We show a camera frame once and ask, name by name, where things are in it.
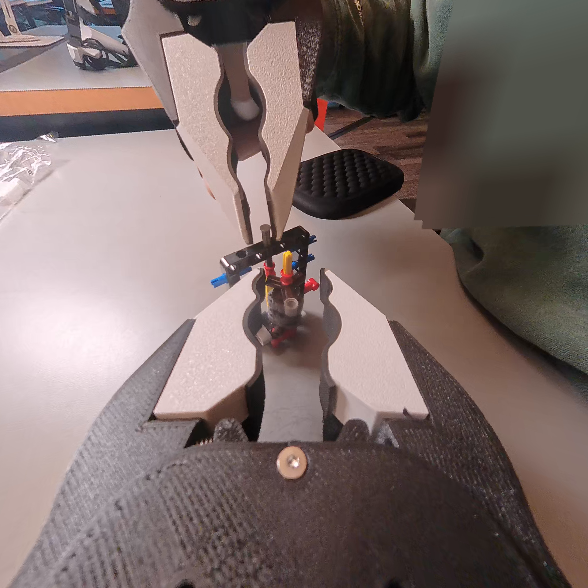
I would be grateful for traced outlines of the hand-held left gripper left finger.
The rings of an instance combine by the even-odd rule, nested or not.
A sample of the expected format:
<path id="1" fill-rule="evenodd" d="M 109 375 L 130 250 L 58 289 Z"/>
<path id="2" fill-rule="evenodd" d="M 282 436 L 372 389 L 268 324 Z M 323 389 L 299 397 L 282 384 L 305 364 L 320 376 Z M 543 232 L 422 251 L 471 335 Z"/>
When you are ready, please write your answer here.
<path id="1" fill-rule="evenodd" d="M 153 414 L 161 421 L 218 423 L 252 417 L 252 386 L 261 374 L 259 343 L 248 324 L 260 300 L 251 272 L 195 317 Z"/>

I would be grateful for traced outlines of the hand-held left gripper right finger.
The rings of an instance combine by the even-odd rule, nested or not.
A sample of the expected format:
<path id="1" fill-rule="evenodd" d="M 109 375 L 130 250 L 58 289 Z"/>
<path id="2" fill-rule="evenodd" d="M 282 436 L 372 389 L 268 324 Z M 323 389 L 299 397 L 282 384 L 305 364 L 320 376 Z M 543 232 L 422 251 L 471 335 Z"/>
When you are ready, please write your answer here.
<path id="1" fill-rule="evenodd" d="M 323 440 L 336 440 L 351 420 L 372 434 L 386 419 L 428 418 L 386 316 L 331 270 L 321 270 L 319 292 L 327 336 L 319 384 Z"/>

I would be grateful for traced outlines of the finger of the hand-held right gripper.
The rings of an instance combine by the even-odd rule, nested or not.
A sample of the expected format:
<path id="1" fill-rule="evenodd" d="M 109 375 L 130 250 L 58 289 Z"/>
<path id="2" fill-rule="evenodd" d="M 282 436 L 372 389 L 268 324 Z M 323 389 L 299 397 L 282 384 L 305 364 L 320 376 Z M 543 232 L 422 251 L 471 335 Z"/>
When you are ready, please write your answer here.
<path id="1" fill-rule="evenodd" d="M 231 162 L 232 139 L 218 110 L 224 69 L 216 49 L 186 32 L 160 1 L 131 1 L 122 35 L 212 195 L 252 244 L 249 207 Z"/>
<path id="2" fill-rule="evenodd" d="M 270 224 L 279 241 L 290 217 L 309 116 L 303 104 L 295 22 L 266 25 L 246 48 L 246 69 L 261 93 L 258 136 L 268 164 Z"/>

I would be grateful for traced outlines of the black frame lego assembly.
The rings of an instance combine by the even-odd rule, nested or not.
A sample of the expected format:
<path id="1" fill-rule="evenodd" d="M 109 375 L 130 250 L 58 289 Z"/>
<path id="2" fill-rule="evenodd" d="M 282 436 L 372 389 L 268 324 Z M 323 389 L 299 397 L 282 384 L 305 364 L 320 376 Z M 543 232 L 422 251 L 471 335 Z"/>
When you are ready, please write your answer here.
<path id="1" fill-rule="evenodd" d="M 306 277 L 307 264 L 314 260 L 309 246 L 315 242 L 315 235 L 297 226 L 285 231 L 281 240 L 272 237 L 273 267 L 264 265 L 262 241 L 220 260 L 224 273 L 211 281 L 214 288 L 233 286 L 254 266 L 262 264 L 266 310 L 262 312 L 262 325 L 256 337 L 263 346 L 276 349 L 297 335 L 305 296 L 320 287 L 317 280 Z"/>

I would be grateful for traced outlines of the person's right forearm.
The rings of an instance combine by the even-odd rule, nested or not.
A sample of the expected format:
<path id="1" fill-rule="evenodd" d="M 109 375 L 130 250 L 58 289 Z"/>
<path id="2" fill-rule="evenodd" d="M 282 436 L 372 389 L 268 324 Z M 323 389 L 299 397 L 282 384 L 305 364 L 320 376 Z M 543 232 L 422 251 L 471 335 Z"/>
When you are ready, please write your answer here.
<path id="1" fill-rule="evenodd" d="M 408 122 L 430 111 L 453 1 L 322 1 L 316 94 Z"/>

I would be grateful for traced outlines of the black dimpled wrist rest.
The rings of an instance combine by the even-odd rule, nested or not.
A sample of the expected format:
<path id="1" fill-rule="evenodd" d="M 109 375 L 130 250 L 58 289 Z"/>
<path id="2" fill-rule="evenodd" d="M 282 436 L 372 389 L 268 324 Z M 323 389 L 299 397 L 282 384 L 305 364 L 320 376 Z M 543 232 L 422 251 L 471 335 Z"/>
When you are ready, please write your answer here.
<path id="1" fill-rule="evenodd" d="M 403 171 L 359 149 L 342 149 L 301 162 L 293 207 L 318 219 L 353 217 L 398 192 Z"/>

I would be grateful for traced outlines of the grey table with orange edge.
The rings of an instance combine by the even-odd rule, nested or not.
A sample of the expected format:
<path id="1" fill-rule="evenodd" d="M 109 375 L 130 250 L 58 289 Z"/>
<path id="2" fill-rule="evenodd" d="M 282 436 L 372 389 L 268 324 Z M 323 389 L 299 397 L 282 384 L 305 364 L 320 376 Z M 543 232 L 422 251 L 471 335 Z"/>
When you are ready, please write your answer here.
<path id="1" fill-rule="evenodd" d="M 1 73 L 1 116 L 163 109 L 140 67 L 82 70 L 65 43 Z"/>

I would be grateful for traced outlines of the white book stand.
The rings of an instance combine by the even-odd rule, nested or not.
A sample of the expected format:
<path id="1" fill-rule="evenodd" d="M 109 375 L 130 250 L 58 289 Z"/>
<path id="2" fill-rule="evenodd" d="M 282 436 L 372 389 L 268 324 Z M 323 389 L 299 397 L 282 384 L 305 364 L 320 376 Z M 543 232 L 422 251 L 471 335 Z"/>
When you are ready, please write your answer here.
<path id="1" fill-rule="evenodd" d="M 64 40 L 62 36 L 36 36 L 22 33 L 19 30 L 10 2 L 1 1 L 1 9 L 9 32 L 8 35 L 1 33 L 1 48 L 49 47 Z"/>

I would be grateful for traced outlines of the clear plastic bag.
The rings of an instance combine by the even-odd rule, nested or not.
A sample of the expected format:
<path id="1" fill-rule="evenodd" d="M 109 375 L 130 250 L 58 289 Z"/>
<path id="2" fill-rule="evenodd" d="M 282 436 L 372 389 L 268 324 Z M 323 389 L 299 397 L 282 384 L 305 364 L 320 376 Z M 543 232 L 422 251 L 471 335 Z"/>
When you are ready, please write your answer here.
<path id="1" fill-rule="evenodd" d="M 59 166 L 59 135 L 38 136 L 33 141 L 1 143 L 1 220 Z"/>

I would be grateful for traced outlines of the black and white strapped device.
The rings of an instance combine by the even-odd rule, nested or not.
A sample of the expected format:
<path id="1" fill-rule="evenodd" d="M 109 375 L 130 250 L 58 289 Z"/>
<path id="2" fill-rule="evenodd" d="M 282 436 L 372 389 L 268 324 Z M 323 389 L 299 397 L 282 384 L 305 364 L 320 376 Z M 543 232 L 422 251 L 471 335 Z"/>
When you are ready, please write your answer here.
<path id="1" fill-rule="evenodd" d="M 111 1 L 63 1 L 66 46 L 72 62 L 81 70 L 99 72 L 137 65 L 121 34 L 113 37 L 89 23 L 92 18 L 105 18 L 107 8 L 114 9 Z"/>

